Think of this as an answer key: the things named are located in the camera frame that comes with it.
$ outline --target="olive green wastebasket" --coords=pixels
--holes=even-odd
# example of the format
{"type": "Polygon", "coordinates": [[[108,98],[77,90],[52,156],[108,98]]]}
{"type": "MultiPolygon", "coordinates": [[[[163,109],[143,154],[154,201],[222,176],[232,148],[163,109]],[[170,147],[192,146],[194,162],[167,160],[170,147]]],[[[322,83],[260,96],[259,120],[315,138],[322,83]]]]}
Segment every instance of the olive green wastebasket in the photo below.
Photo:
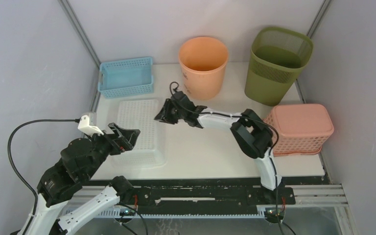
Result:
{"type": "Polygon", "coordinates": [[[275,106],[307,65],[313,43],[307,36],[280,28],[264,28],[255,38],[247,72],[246,95],[275,106]]]}

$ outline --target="plastic container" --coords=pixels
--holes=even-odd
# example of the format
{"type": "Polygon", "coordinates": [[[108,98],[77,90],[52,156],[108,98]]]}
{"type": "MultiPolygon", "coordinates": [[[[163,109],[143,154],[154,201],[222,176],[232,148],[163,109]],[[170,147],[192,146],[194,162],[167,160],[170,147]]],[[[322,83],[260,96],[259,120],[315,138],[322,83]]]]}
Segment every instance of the plastic container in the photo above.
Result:
{"type": "Polygon", "coordinates": [[[246,95],[275,106],[307,65],[313,43],[295,31],[267,27],[255,38],[247,72],[246,95]]]}
{"type": "Polygon", "coordinates": [[[278,105],[263,121],[279,133],[275,156],[317,154],[334,130],[326,108],[320,104],[278,105]]]}
{"type": "Polygon", "coordinates": [[[106,98],[153,93],[152,57],[104,62],[98,91],[106,98]]]}
{"type": "Polygon", "coordinates": [[[119,103],[116,124],[125,129],[140,129],[132,151],[110,156],[119,168],[152,168],[166,163],[165,124],[154,120],[159,100],[126,100],[119,103]]]}
{"type": "Polygon", "coordinates": [[[210,37],[190,39],[181,46],[178,58],[189,96],[208,100],[220,92],[228,62],[222,42],[210,37]]]}

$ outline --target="orange bucket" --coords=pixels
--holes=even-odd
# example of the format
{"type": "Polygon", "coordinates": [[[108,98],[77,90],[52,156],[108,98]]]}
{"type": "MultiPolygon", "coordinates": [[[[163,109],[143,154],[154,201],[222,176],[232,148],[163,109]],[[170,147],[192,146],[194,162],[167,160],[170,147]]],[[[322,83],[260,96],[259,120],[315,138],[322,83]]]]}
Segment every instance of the orange bucket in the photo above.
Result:
{"type": "Polygon", "coordinates": [[[221,41],[211,37],[190,39],[179,49],[178,59],[192,98],[208,100],[220,92],[228,62],[228,50],[221,41]]]}

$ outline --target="blue basket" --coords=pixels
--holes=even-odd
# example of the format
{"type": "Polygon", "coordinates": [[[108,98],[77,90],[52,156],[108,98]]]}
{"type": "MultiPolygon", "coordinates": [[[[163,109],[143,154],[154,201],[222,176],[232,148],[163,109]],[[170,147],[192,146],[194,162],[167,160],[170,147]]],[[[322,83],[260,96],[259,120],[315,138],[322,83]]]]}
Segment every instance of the blue basket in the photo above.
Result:
{"type": "Polygon", "coordinates": [[[153,92],[152,57],[101,63],[97,89],[106,98],[153,92]]]}

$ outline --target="white basket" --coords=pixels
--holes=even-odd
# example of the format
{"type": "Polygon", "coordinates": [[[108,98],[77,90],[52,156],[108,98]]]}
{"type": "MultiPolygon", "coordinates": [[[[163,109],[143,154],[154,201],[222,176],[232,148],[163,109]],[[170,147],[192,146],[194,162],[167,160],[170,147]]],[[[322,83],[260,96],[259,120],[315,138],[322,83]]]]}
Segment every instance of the white basket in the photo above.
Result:
{"type": "Polygon", "coordinates": [[[157,99],[119,103],[116,124],[124,129],[139,129],[141,133],[132,151],[110,156],[117,167],[151,168],[166,163],[164,125],[154,120],[158,106],[157,99]]]}

